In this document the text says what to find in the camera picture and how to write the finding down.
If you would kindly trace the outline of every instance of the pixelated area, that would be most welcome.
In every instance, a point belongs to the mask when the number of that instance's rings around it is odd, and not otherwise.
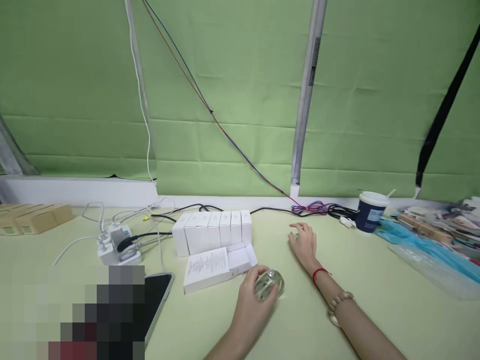
[[[1,277],[2,359],[145,358],[143,266],[17,270]]]

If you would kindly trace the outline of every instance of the red string bracelet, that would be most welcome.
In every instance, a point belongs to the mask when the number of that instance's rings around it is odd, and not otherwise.
[[[327,269],[325,269],[324,267],[321,267],[321,268],[315,270],[315,272],[314,272],[313,275],[311,276],[311,279],[313,280],[313,284],[314,284],[317,288],[318,288],[318,286],[317,286],[317,283],[315,282],[315,280],[317,279],[317,273],[318,273],[319,271],[324,271],[324,272],[326,272],[327,274],[332,275],[332,274],[329,273],[329,272],[327,271]]]

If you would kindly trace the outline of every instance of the wrist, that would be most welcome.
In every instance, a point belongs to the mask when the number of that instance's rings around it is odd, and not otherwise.
[[[307,273],[310,275],[310,277],[313,276],[315,270],[318,270],[322,268],[322,264],[320,261],[318,261],[316,258],[313,258],[311,261],[308,262],[308,264],[305,266],[305,270]]]

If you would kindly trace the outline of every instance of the black cable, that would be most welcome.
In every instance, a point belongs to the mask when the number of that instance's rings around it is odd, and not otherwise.
[[[350,220],[355,221],[355,217],[357,216],[357,211],[353,210],[349,207],[341,206],[341,205],[330,205],[328,207],[328,215],[332,218],[340,219],[340,217],[344,217]]]
[[[151,214],[150,217],[151,218],[165,218],[165,219],[173,221],[174,223],[177,222],[177,220],[175,220],[174,218],[171,218],[170,216],[163,215],[163,214]]]
[[[284,212],[284,213],[289,213],[289,214],[292,214],[292,215],[295,215],[299,218],[306,218],[307,216],[312,216],[312,215],[326,215],[326,214],[320,214],[320,213],[317,213],[317,212],[311,212],[311,213],[308,213],[308,214],[302,214],[301,212],[299,213],[296,213],[296,212],[293,212],[292,210],[286,210],[286,209],[277,209],[277,208],[274,208],[274,207],[261,207],[261,208],[258,208],[257,210],[253,210],[250,212],[250,215],[251,214],[254,214],[256,213],[257,211],[260,211],[260,210],[275,210],[275,211],[281,211],[281,212]]]
[[[137,240],[137,239],[139,239],[139,238],[143,238],[143,237],[145,237],[145,236],[149,236],[149,235],[172,235],[172,232],[146,232],[146,233],[143,233],[143,234],[130,236],[130,237],[127,237],[127,238],[123,239],[123,240],[118,244],[118,246],[116,247],[116,249],[117,249],[117,251],[118,251],[119,253],[121,253],[123,250],[125,250],[125,249],[128,248],[130,245],[132,245],[135,240]]]
[[[201,212],[202,209],[205,209],[206,211],[210,211],[208,208],[214,208],[214,209],[217,209],[218,211],[223,211],[221,208],[213,206],[213,205],[202,205],[202,206],[200,206],[198,211]]]
[[[200,207],[202,207],[202,206],[204,206],[204,205],[203,205],[203,204],[188,205],[188,206],[181,207],[181,208],[179,208],[179,209],[175,209],[175,210],[170,211],[170,212],[165,212],[165,213],[163,213],[162,215],[170,215],[170,214],[178,213],[179,211],[182,211],[182,210],[185,210],[185,209],[194,207],[194,206],[200,206]]]

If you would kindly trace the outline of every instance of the green window blind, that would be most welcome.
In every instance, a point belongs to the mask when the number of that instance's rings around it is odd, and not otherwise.
[[[478,24],[480,6],[476,16]],[[480,195],[479,79],[477,48],[423,174],[421,199],[455,202]]]
[[[42,175],[149,178],[123,1],[2,1],[0,44],[0,112]]]
[[[478,25],[475,0],[329,1],[300,195],[411,197],[425,135]]]
[[[288,193],[312,1],[149,3],[225,131],[265,177]],[[132,6],[154,133],[158,192],[281,196],[214,123],[142,2]]]

